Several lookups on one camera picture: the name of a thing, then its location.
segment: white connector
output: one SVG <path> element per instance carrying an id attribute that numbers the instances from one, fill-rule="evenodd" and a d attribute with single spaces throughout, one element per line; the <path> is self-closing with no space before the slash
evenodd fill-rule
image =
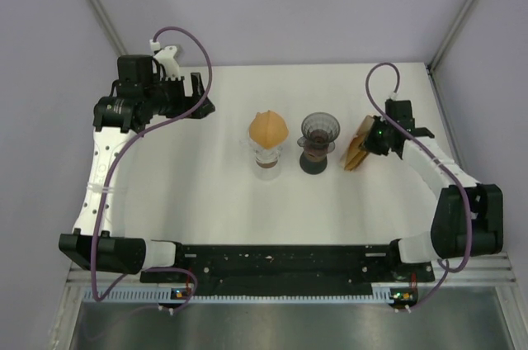
<path id="1" fill-rule="evenodd" d="M 176 245 L 170 241 L 145 240 L 145 259 L 141 270 L 151 267 L 170 267 L 174 264 Z"/>
<path id="2" fill-rule="evenodd" d="M 440 259 L 432 245 L 429 231 L 399 240 L 398 251 L 403 263 L 424 263 Z"/>
<path id="3" fill-rule="evenodd" d="M 156 53 L 157 51 L 162 49 L 162 44 L 159 42 L 154 42 L 152 39 L 150 40 L 150 51 L 153 53 Z"/>
<path id="4" fill-rule="evenodd" d="M 154 55 L 154 58 L 165 68 L 167 78 L 180 78 L 180 65 L 176 61 L 176 57 L 180 53 L 178 46 L 165 46 L 163 49 Z"/>

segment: metal frame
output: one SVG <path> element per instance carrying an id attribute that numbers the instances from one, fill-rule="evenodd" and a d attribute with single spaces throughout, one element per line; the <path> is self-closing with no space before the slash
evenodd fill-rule
<path id="1" fill-rule="evenodd" d="M 442 60 L 449 51 L 450 47 L 453 45 L 453 43 L 455 43 L 456 37 L 464 27 L 464 24 L 468 20 L 469 16 L 471 15 L 471 12 L 475 8 L 478 1 L 479 0 L 464 1 L 464 4 L 462 5 L 455 19 L 451 23 L 449 30 L 445 34 L 442 42 L 440 43 L 440 46 L 438 47 L 438 50 L 436 51 L 435 55 L 433 56 L 431 62 L 428 65 L 433 72 L 438 69 Z"/>
<path id="2" fill-rule="evenodd" d="M 437 105 L 441 113 L 448 140 L 450 141 L 451 150 L 459 165 L 463 168 L 466 166 L 464 156 L 460 152 L 459 143 L 457 142 L 454 132 L 454 126 L 446 113 L 444 98 L 441 87 L 436 79 L 436 70 L 441 65 L 443 59 L 448 53 L 450 47 L 454 44 L 471 12 L 475 8 L 478 0 L 465 0 L 462 8 L 459 10 L 456 18 L 451 23 L 450 29 L 445 34 L 441 45 L 435 53 L 431 62 L 427 65 L 431 80 L 431 87 L 435 93 Z M 127 54 L 125 45 L 122 42 L 118 32 L 113 26 L 105 8 L 100 0 L 87 0 L 88 5 L 93 10 L 100 27 L 110 42 L 113 50 L 118 55 Z M 436 277 L 440 276 L 440 268 L 434 267 L 433 271 Z M 98 281 L 101 287 L 108 286 L 117 278 L 117 274 L 98 273 Z M 174 284 L 143 284 L 139 281 L 139 275 L 128 276 L 122 282 L 129 291 L 145 291 L 153 288 L 164 288 L 174 286 Z M 386 288 L 388 286 L 406 286 L 406 283 L 374 283 L 374 288 Z M 434 283 L 421 283 L 420 286 L 433 286 Z M 51 334 L 49 348 L 57 350 L 66 350 L 70 348 L 73 339 L 73 330 L 78 319 L 80 306 L 86 289 L 90 286 L 89 272 L 83 271 L 78 267 L 72 266 L 69 271 L 65 284 L 63 297 L 56 317 L 56 324 Z M 507 253 L 499 253 L 493 256 L 472 258 L 466 269 L 458 274 L 448 276 L 444 283 L 445 287 L 457 286 L 490 286 L 497 291 L 497 298 L 500 302 L 504 319 L 511 335 L 511 340 L 517 350 L 528 350 L 528 317 L 526 316 L 526 306 L 519 288 L 516 283 L 512 266 L 508 259 Z"/>

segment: white cable clip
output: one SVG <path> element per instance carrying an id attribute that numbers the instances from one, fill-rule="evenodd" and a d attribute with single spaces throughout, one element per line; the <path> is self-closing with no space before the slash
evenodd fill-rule
<path id="1" fill-rule="evenodd" d="M 435 157 L 431 160 L 437 167 L 440 167 L 440 166 L 446 166 L 446 162 L 440 160 L 438 157 Z"/>
<path id="2" fill-rule="evenodd" d="M 150 51 L 153 53 L 156 53 L 157 51 L 162 49 L 162 44 L 159 42 L 154 42 L 154 40 L 150 40 Z"/>
<path id="3" fill-rule="evenodd" d="M 106 193 L 106 194 L 117 193 L 117 192 L 123 192 L 126 190 L 126 188 L 124 187 L 104 187 L 100 183 L 94 183 L 94 182 L 89 182 L 88 185 L 86 186 L 86 189 L 94 193 L 101 193 L 101 194 L 102 193 Z"/>

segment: gray wall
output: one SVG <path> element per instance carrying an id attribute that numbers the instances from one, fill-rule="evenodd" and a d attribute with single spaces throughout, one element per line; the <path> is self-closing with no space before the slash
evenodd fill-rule
<path id="1" fill-rule="evenodd" d="M 469 171 L 504 191 L 506 250 L 528 300 L 528 0 L 480 0 L 440 68 Z"/>
<path id="2" fill-rule="evenodd" d="M 216 64 L 240 65 L 428 61 L 464 0 L 101 1 L 130 52 L 148 51 L 145 35 L 179 25 Z M 203 62 L 187 53 L 187 63 Z"/>
<path id="3" fill-rule="evenodd" d="M 0 7 L 0 348 L 44 348 L 116 57 L 83 0 Z"/>

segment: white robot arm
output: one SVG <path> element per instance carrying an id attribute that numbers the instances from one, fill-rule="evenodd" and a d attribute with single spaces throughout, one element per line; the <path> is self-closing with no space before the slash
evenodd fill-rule
<path id="1" fill-rule="evenodd" d="M 375 116 L 362 148 L 373 154 L 395 152 L 429 186 L 438 200 L 431 230 L 415 236 L 395 239 L 389 245 L 393 264 L 426 263 L 464 255 L 466 213 L 460 189 L 440 166 L 447 168 L 464 188 L 470 204 L 471 255 L 498 253 L 502 249 L 502 192 L 496 185 L 483 185 L 465 173 L 450 158 L 426 128 L 416 128 L 410 101 L 385 102 L 386 115 L 420 140 L 431 154 L 408 140 L 397 129 Z"/>
<path id="2" fill-rule="evenodd" d="M 125 237 L 125 198 L 137 142 L 117 164 L 110 186 L 104 187 L 116 156 L 145 128 L 153 115 L 176 117 L 193 106 L 204 93 L 200 74 L 192 73 L 193 95 L 185 96 L 184 78 L 176 61 L 177 46 L 161 49 L 158 42 L 151 41 L 151 48 L 154 56 L 118 58 L 119 79 L 112 84 L 111 95 L 101 98 L 94 108 L 94 150 L 86 196 L 73 232 L 61 234 L 59 240 L 60 250 L 86 269 L 90 267 L 90 244 L 103 193 L 106 193 L 106 201 L 97 233 L 101 236 L 97 246 L 97 270 L 137 273 L 151 267 L 170 267 L 176 260 L 178 243 Z M 206 99 L 190 117 L 200 119 L 214 110 L 214 105 Z"/>

